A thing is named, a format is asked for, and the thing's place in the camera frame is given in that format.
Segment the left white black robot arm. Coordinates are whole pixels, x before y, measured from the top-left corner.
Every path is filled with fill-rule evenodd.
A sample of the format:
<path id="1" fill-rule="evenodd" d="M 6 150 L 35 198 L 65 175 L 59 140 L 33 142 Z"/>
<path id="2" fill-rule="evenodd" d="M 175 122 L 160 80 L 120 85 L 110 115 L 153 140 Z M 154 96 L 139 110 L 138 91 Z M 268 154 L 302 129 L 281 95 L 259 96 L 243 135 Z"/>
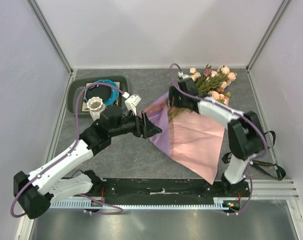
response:
<path id="1" fill-rule="evenodd" d="M 133 134 L 137 138 L 148 139 L 161 132 L 162 129 L 149 120 L 145 111 L 135 115 L 130 110 L 124 114 L 120 106 L 108 106 L 98 119 L 77 134 L 73 144 L 65 151 L 30 173 L 19 171 L 14 175 L 11 215 L 14 218 L 28 216 L 29 219 L 43 215 L 58 197 L 57 183 L 71 186 L 74 195 L 82 194 L 69 179 L 63 177 L 110 146 L 113 137 Z"/>

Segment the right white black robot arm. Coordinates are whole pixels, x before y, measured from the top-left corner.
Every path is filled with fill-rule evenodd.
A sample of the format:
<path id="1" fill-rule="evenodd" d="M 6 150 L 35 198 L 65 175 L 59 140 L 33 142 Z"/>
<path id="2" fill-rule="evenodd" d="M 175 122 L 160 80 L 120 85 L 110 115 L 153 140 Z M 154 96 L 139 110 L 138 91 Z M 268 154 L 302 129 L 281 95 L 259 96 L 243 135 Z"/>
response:
<path id="1" fill-rule="evenodd" d="M 176 82 L 169 88 L 168 104 L 209 117 L 227 130 L 231 159 L 221 175 L 220 190 L 224 196 L 232 197 L 244 182 L 250 162 L 268 150 L 258 115 L 253 111 L 235 110 L 206 93 L 199 93 L 191 78 Z"/>

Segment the black printed ribbon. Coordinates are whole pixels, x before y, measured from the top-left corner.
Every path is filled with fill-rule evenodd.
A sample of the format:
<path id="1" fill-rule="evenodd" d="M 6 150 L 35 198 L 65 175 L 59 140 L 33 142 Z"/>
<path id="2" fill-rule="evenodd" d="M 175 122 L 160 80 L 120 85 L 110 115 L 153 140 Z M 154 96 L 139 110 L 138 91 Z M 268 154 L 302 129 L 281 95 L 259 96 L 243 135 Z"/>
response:
<path id="1" fill-rule="evenodd" d="M 270 148 L 273 148 L 275 145 L 276 133 L 273 130 L 270 130 L 270 131 L 267 131 L 264 133 L 265 136 L 268 134 L 271 134 L 271 136 L 272 136 L 272 145 L 267 146 L 270 149 Z M 249 165 L 251 167 L 253 167 L 254 169 L 258 170 L 259 172 L 261 172 L 262 174 L 267 175 L 277 181 L 282 181 L 287 174 L 286 171 L 281 166 L 277 165 L 276 163 L 265 162 L 265 161 L 261 161 L 261 160 L 252 160 Z M 264 170 L 263 167 L 275 167 L 277 176 L 271 175 L 266 170 Z"/>

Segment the pink artificial flower bunch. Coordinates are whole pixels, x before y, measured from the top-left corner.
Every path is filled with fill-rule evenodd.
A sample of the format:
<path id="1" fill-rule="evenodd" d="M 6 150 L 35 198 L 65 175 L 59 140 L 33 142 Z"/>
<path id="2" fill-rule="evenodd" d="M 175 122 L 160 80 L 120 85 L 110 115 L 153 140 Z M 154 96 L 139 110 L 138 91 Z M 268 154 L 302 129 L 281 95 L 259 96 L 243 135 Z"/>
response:
<path id="1" fill-rule="evenodd" d="M 176 64 L 178 72 L 183 70 Z M 188 97 L 188 108 L 170 107 L 167 111 L 168 121 L 171 122 L 175 117 L 185 111 L 198 112 L 198 103 L 204 97 L 213 97 L 215 100 L 226 105 L 228 94 L 224 94 L 225 89 L 236 80 L 237 73 L 233 72 L 226 65 L 221 65 L 213 70 L 211 65 L 206 65 L 203 73 L 196 68 L 190 68 L 189 79 L 172 79 L 173 86 L 182 94 Z"/>

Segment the purple pink wrapping paper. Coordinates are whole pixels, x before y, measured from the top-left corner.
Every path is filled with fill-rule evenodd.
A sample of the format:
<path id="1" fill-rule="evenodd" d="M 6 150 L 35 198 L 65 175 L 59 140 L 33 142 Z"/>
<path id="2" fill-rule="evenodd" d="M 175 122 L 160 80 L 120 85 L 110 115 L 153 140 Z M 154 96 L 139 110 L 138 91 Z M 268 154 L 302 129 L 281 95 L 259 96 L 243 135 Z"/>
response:
<path id="1" fill-rule="evenodd" d="M 168 96 L 166 92 L 145 109 L 148 119 L 162 129 L 149 140 L 172 160 L 212 185 L 218 173 L 225 128 L 210 117 L 188 109 L 169 120 Z"/>

